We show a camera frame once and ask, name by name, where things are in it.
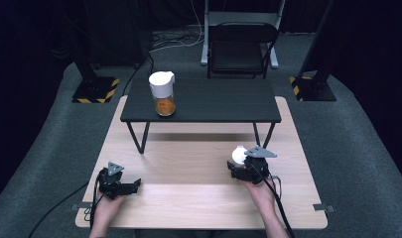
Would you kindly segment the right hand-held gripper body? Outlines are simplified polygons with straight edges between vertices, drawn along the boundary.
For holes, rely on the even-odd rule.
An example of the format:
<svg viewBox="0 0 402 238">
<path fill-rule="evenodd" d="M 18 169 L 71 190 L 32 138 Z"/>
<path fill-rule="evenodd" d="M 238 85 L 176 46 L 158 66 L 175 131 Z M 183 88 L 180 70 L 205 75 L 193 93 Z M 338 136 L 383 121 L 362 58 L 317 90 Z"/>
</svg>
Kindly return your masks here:
<svg viewBox="0 0 402 238">
<path fill-rule="evenodd" d="M 245 152 L 244 166 L 248 172 L 248 180 L 253 184 L 258 184 L 270 176 L 267 158 L 276 158 L 274 152 L 268 151 L 260 146 L 256 146 Z"/>
</svg>

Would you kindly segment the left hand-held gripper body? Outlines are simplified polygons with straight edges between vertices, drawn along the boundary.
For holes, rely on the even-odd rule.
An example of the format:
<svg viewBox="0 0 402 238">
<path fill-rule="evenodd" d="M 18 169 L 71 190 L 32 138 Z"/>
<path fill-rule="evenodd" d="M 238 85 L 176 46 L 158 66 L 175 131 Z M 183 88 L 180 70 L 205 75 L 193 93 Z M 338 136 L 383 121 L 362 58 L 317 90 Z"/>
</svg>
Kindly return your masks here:
<svg viewBox="0 0 402 238">
<path fill-rule="evenodd" d="M 122 166 L 109 162 L 98 174 L 99 191 L 110 199 L 123 195 L 123 184 L 120 181 L 123 170 Z"/>
</svg>

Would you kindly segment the pale spice jar white lid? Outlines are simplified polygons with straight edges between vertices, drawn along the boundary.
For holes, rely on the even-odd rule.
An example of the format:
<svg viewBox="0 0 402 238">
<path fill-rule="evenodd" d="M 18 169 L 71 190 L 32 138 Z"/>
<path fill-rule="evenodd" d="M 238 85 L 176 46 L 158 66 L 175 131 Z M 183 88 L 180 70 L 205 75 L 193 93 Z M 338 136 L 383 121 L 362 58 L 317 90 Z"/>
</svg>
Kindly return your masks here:
<svg viewBox="0 0 402 238">
<path fill-rule="evenodd" d="M 231 162 L 236 164 L 236 165 L 243 165 L 244 161 L 246 159 L 245 152 L 247 149 L 244 146 L 237 146 L 231 154 Z"/>
</svg>

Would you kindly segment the black slatted shelf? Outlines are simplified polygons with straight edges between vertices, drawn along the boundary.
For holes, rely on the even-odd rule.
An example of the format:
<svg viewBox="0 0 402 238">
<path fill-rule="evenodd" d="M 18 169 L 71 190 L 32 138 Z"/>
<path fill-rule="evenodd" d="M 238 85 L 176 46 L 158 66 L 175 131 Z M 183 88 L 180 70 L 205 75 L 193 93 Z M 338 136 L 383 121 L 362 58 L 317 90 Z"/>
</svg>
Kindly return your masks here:
<svg viewBox="0 0 402 238">
<path fill-rule="evenodd" d="M 177 109 L 170 116 L 155 111 L 146 81 L 133 81 L 120 120 L 132 128 L 146 127 L 134 143 L 145 151 L 148 127 L 152 123 L 268 123 L 271 128 L 282 121 L 274 91 L 266 79 L 183 79 L 174 84 Z"/>
</svg>

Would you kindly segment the orange spice jar white lid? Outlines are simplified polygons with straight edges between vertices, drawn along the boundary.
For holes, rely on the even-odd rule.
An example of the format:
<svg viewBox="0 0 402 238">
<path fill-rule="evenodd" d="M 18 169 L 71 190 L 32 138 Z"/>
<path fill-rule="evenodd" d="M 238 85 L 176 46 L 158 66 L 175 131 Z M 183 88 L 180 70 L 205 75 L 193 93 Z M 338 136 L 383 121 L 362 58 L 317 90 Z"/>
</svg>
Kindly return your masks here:
<svg viewBox="0 0 402 238">
<path fill-rule="evenodd" d="M 175 112 L 175 75 L 171 71 L 157 71 L 149 76 L 155 110 L 160 116 L 170 116 Z"/>
</svg>

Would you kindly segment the person's left hand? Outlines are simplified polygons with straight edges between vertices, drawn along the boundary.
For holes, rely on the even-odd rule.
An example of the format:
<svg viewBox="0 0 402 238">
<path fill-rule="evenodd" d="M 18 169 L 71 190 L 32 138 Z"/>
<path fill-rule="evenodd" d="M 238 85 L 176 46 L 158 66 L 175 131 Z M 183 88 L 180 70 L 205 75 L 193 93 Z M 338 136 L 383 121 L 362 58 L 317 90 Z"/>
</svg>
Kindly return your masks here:
<svg viewBox="0 0 402 238">
<path fill-rule="evenodd" d="M 127 199 L 125 195 L 119 195 L 114 199 L 110 199 L 101 193 L 97 198 L 95 209 L 95 221 L 111 221 L 118 213 L 122 203 Z"/>
</svg>

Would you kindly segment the person's right hand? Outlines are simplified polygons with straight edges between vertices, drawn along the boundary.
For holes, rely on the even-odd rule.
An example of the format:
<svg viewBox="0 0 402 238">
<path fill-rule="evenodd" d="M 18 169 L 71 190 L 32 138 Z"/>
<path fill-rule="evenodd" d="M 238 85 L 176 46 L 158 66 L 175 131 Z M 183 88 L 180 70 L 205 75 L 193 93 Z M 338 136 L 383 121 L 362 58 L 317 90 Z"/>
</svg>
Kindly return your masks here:
<svg viewBox="0 0 402 238">
<path fill-rule="evenodd" d="M 258 184 L 245 181 L 243 184 L 260 212 L 275 211 L 274 194 L 265 181 Z"/>
</svg>

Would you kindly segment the person's dark clothing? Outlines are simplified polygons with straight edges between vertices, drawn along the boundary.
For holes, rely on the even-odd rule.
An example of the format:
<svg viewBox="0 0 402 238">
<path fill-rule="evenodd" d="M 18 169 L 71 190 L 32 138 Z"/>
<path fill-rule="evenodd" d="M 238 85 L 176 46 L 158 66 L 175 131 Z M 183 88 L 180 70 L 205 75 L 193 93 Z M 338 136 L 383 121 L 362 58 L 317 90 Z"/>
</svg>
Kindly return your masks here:
<svg viewBox="0 0 402 238">
<path fill-rule="evenodd" d="M 263 230 L 139 229 L 134 238 L 267 238 Z"/>
</svg>

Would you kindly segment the black stand striped base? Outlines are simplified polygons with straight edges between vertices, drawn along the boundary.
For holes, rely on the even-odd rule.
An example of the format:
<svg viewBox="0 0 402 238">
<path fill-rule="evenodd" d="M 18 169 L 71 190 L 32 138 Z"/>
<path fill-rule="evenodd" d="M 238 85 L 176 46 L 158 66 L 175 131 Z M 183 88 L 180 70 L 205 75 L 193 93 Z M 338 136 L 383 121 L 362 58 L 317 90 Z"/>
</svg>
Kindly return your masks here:
<svg viewBox="0 0 402 238">
<path fill-rule="evenodd" d="M 69 50 L 73 61 L 81 75 L 72 101 L 75 103 L 107 103 L 115 93 L 119 79 L 113 76 L 97 76 L 92 69 L 84 48 L 77 38 L 75 25 L 65 17 L 69 33 Z"/>
<path fill-rule="evenodd" d="M 296 76 L 289 78 L 294 95 L 298 101 L 336 101 L 328 78 L 333 66 L 333 54 L 323 48 L 322 32 L 327 24 L 335 0 L 329 0 L 324 16 L 319 24 L 315 38 L 306 54 L 305 60 Z"/>
</svg>

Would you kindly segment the black folding chair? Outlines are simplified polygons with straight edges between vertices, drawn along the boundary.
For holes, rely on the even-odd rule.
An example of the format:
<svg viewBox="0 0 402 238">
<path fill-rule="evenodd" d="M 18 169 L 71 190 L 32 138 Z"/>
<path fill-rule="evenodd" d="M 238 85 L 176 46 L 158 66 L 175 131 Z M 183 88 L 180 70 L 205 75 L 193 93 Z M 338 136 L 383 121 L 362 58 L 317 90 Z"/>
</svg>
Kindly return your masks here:
<svg viewBox="0 0 402 238">
<path fill-rule="evenodd" d="M 263 22 L 225 22 L 208 36 L 207 77 L 212 74 L 267 76 L 271 50 L 279 31 Z"/>
</svg>

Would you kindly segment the white metal stand frame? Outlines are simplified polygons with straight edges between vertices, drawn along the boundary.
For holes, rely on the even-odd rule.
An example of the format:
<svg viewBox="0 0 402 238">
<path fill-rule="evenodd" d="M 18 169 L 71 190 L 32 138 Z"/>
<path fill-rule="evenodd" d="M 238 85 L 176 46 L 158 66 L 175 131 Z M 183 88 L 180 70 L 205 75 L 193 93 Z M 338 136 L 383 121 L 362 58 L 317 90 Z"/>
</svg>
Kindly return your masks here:
<svg viewBox="0 0 402 238">
<path fill-rule="evenodd" d="M 278 8 L 276 11 L 265 13 L 252 12 L 225 12 L 210 11 L 209 0 L 204 0 L 203 11 L 203 45 L 201 52 L 201 65 L 206 66 L 208 63 L 207 52 L 209 43 L 209 28 L 224 22 L 265 22 L 279 29 L 283 17 L 286 0 L 278 0 Z"/>
</svg>

